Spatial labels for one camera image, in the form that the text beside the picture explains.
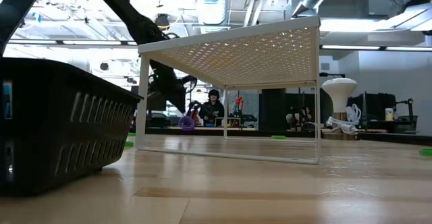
wooden floor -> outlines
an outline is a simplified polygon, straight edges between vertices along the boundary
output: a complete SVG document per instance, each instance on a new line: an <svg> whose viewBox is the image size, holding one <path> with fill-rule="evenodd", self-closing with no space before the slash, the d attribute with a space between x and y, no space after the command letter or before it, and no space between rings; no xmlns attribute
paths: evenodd
<svg viewBox="0 0 432 224"><path fill-rule="evenodd" d="M146 143L277 156L313 150L222 137L158 135ZM420 148L324 140L320 165L131 148L101 173L43 196L0 198L0 223L432 223L432 158Z"/></svg>

purple ring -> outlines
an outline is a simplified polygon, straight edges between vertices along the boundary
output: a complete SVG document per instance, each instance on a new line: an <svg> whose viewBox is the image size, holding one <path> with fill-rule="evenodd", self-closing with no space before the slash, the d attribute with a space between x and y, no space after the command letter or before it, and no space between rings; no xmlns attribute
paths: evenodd
<svg viewBox="0 0 432 224"><path fill-rule="evenodd" d="M194 120L191 117L188 117L188 116L182 117L179 120L178 125L181 127L181 129L184 132L192 131L195 128L195 122L194 122Z"/></svg>

black jacket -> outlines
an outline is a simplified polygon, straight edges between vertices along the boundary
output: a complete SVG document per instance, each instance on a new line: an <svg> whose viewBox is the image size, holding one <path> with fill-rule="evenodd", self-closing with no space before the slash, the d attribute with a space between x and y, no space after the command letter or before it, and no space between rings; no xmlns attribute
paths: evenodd
<svg viewBox="0 0 432 224"><path fill-rule="evenodd" d="M216 117L223 117L225 115L225 109L219 100L216 101L214 105L210 101L203 103L206 107L201 107L200 118L204 120L204 125L206 123L215 123ZM216 126L222 125L222 119L216 120Z"/></svg>

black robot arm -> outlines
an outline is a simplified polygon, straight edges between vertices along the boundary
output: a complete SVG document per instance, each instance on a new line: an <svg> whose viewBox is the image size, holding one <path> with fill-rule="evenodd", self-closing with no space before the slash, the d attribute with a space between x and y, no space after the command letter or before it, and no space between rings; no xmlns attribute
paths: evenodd
<svg viewBox="0 0 432 224"><path fill-rule="evenodd" d="M3 56L5 46L22 23L24 17L36 0L3 0L0 3L0 57ZM169 37L147 17L138 13L128 0L103 0L124 22L130 36L139 45L167 40ZM160 92L169 102L184 113L186 89L184 81L177 79L171 67L151 60L150 66L154 72L157 92Z"/></svg>

black plastic basket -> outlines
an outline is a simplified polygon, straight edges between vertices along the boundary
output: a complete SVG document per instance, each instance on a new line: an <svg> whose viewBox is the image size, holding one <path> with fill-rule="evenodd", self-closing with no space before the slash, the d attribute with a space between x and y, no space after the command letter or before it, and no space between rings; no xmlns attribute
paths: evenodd
<svg viewBox="0 0 432 224"><path fill-rule="evenodd" d="M120 159L140 97L72 65L0 58L0 195L38 194Z"/></svg>

